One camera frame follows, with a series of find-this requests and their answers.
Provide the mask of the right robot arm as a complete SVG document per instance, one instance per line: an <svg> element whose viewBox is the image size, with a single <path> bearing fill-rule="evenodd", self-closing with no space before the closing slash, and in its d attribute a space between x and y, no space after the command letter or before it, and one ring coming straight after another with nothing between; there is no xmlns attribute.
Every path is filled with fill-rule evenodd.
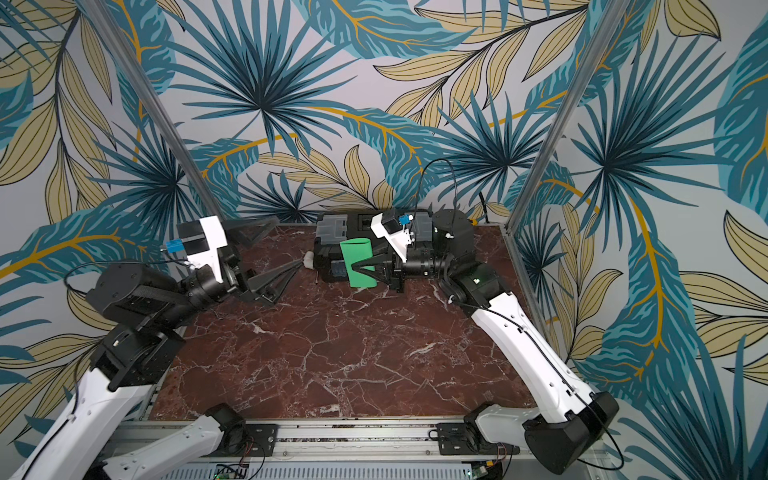
<svg viewBox="0 0 768 480"><path fill-rule="evenodd" d="M508 283L478 260L474 227L456 210L374 214L366 224L378 239L371 257L352 269L391 287L426 277L449 304L459 307L494 342L525 383L532 409L488 404L464 422L475 442L527 449L560 475L602 437L619 411L608 392L596 391L573 373L534 327Z"/></svg>

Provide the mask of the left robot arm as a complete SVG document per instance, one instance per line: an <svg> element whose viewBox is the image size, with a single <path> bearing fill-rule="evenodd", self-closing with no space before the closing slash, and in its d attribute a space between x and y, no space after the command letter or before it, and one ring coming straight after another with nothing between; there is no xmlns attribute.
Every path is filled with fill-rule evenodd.
<svg viewBox="0 0 768 480"><path fill-rule="evenodd" d="M210 216L179 225L190 269L182 280L143 261L109 262L85 299L116 325L97 344L68 406L14 478L159 479L216 451L238 455L254 445L245 420L219 404L145 447L99 457L184 346L180 327L229 297L277 303L302 263L256 273L243 267L236 247L259 242L278 223L274 216L227 221Z"/></svg>

